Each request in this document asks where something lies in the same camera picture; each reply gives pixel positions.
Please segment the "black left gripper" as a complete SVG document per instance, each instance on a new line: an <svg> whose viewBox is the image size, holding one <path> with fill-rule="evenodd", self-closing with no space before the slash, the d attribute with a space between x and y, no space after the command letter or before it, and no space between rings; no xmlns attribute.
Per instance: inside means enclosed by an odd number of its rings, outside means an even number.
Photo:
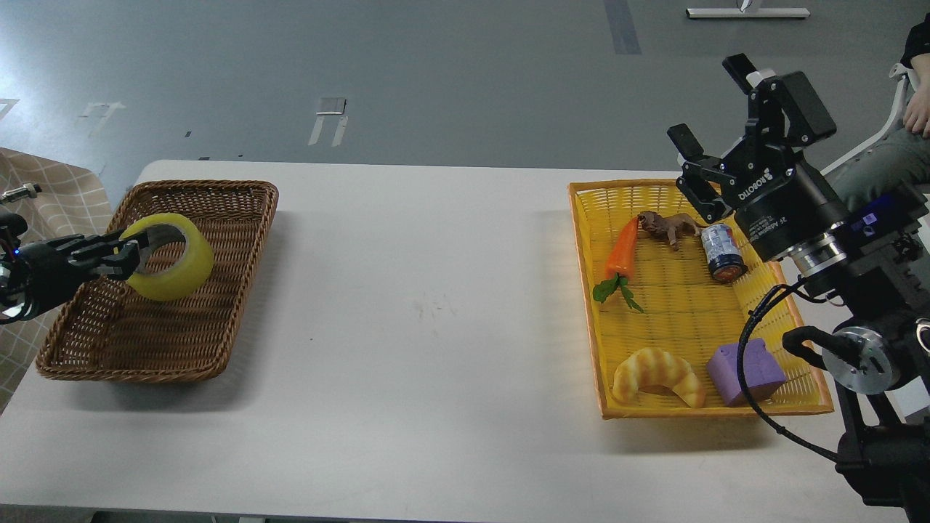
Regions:
<svg viewBox="0 0 930 523"><path fill-rule="evenodd" d="M39 317L70 301L84 283L100 277L126 281L139 267L142 249L168 244L169 226L143 225L21 245L10 257L2 256L2 319Z"/></svg>

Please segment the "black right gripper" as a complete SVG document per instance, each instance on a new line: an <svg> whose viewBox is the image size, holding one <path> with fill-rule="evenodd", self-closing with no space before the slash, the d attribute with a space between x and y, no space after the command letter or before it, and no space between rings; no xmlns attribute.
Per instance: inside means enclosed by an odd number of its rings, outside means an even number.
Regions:
<svg viewBox="0 0 930 523"><path fill-rule="evenodd" d="M846 216L846 206L803 153L837 126L800 70L760 70L744 54L725 57L723 67L748 98L744 132L715 158L686 123L668 128L682 168L676 186L705 222L732 217L769 261Z"/></svg>

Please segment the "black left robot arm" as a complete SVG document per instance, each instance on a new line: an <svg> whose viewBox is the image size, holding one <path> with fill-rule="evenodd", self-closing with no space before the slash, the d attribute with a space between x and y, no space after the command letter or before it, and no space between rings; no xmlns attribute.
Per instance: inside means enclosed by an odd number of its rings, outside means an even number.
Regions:
<svg viewBox="0 0 930 523"><path fill-rule="evenodd" d="M179 232L145 226L125 239L117 230L23 244L21 235L27 229L23 216L2 209L2 325L39 317L65 304L86 282L102 277L126 281L142 270L157 248L184 239Z"/></svg>

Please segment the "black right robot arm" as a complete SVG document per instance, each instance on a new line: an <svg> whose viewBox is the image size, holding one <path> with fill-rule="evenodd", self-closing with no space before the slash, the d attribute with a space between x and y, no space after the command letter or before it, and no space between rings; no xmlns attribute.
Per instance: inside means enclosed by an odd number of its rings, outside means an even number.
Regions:
<svg viewBox="0 0 930 523"><path fill-rule="evenodd" d="M737 342L741 394L771 423L748 391L748 338L791 295L810 302L840 298L851 314L847 321L833 331L802 325L781 342L833 377L846 427L837 450L779 423L772 427L833 461L867 506L900 507L910 522L926 522L928 421L901 421L887 397L911 381L928 384L928 291L910 271L928 254L918 238L926 196L903 183L850 211L804 158L804 147L836 130L808 78L800 70L759 70L743 54L725 57L723 67L748 100L743 136L715 158L684 123L672 126L668 136L683 156L676 185L705 222L734 219L760 259L791 259L799 271L796 283L771 288L748 316Z"/></svg>

